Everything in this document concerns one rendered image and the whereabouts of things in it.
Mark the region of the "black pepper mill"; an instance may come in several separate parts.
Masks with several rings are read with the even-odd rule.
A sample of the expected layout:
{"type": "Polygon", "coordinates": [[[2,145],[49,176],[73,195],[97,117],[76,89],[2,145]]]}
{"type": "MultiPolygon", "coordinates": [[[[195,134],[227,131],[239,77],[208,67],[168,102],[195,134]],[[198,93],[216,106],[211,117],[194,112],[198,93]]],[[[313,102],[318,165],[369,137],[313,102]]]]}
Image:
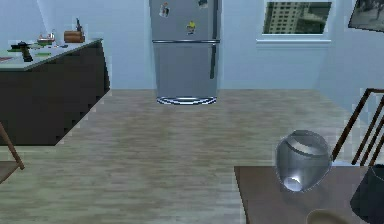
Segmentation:
{"type": "Polygon", "coordinates": [[[14,44],[11,46],[12,49],[20,50],[22,53],[23,60],[25,62],[32,62],[33,58],[29,52],[29,45],[23,41],[18,44],[14,44]]]}

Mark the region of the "black round pot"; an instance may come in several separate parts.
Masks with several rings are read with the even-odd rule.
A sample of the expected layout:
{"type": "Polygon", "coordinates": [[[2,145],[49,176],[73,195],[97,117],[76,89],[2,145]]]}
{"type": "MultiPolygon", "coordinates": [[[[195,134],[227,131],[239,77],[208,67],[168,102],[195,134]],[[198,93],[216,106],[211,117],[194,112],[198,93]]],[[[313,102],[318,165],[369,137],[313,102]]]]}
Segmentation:
{"type": "Polygon", "coordinates": [[[367,170],[350,206],[368,224],[384,224],[384,164],[375,164],[367,170]]]}

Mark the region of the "tan round bowl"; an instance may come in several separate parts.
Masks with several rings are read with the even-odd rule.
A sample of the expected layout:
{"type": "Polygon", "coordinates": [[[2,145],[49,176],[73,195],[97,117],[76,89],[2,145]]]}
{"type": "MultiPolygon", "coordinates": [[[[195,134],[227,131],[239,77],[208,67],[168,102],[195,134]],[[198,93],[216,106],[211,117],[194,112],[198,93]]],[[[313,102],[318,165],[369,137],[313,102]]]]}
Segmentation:
{"type": "Polygon", "coordinates": [[[306,217],[306,224],[350,224],[346,219],[329,210],[317,209],[306,217]]]}

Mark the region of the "grey steel fridge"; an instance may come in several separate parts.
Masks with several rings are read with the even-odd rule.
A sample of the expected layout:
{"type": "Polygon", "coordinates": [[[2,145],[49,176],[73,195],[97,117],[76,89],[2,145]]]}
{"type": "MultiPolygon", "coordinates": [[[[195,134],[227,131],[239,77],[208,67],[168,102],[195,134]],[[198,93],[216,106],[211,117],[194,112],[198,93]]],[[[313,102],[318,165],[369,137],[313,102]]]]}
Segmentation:
{"type": "Polygon", "coordinates": [[[218,58],[222,1],[218,0],[217,39],[212,39],[213,0],[200,8],[199,0],[149,0],[154,49],[156,100],[161,104],[199,105],[217,100],[218,58]],[[168,3],[167,18],[159,15],[168,3]],[[195,33],[187,34],[190,21],[195,33]],[[210,79],[211,47],[216,44],[215,77],[210,79]]]}

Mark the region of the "dark kitchen counter cabinet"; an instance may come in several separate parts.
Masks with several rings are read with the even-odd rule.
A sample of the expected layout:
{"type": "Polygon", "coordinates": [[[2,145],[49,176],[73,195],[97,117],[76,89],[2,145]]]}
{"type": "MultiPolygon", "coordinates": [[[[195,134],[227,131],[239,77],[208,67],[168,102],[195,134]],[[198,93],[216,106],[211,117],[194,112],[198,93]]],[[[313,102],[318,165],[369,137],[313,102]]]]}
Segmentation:
{"type": "Polygon", "coordinates": [[[102,41],[0,62],[0,123],[17,146],[54,146],[110,90],[102,41]]]}

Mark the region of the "white fridge magnet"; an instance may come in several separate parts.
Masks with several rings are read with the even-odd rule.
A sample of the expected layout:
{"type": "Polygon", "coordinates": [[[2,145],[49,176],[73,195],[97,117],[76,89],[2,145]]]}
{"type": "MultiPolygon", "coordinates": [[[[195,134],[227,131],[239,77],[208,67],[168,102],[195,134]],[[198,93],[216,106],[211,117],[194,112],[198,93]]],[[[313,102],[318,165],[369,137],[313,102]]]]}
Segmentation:
{"type": "Polygon", "coordinates": [[[167,18],[170,12],[170,8],[168,7],[168,3],[164,2],[159,9],[159,15],[161,17],[167,18]]]}

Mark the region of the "red and white dish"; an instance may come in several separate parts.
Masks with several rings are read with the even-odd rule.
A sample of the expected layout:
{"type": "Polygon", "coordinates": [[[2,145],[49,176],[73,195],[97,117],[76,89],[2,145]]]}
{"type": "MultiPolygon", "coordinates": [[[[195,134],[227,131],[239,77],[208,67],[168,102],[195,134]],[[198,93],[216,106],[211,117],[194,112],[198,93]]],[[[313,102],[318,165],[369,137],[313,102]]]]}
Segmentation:
{"type": "Polygon", "coordinates": [[[46,37],[42,35],[37,39],[37,43],[39,45],[51,45],[55,41],[55,35],[53,33],[49,33],[46,37]]]}

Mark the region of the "dark framed picture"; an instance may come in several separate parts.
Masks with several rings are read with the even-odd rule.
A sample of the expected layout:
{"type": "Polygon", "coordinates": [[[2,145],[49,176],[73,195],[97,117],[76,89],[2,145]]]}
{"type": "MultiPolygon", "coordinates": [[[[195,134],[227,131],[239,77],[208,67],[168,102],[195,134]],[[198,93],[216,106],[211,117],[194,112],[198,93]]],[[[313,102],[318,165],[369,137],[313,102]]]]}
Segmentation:
{"type": "Polygon", "coordinates": [[[384,0],[356,0],[348,27],[384,33],[384,0]]]}

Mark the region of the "brown wooden table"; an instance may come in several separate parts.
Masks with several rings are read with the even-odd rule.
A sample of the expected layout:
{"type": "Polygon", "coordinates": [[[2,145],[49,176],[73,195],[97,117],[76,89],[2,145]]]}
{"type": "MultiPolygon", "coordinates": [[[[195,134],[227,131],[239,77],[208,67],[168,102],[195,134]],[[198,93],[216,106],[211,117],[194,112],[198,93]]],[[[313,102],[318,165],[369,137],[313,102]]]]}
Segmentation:
{"type": "Polygon", "coordinates": [[[307,215],[317,209],[336,213],[350,224],[368,224],[352,211],[350,200],[369,168],[334,166],[310,190],[291,192],[272,166],[236,166],[246,224],[306,224],[307,215]]]}

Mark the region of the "white framed window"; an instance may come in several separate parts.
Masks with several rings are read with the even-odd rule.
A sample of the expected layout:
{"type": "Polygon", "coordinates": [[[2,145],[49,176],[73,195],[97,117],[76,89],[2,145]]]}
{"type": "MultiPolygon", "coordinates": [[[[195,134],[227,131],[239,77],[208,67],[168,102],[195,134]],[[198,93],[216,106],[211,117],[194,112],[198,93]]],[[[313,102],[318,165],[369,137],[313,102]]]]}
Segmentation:
{"type": "Polygon", "coordinates": [[[258,44],[328,44],[335,0],[264,0],[258,44]]]}

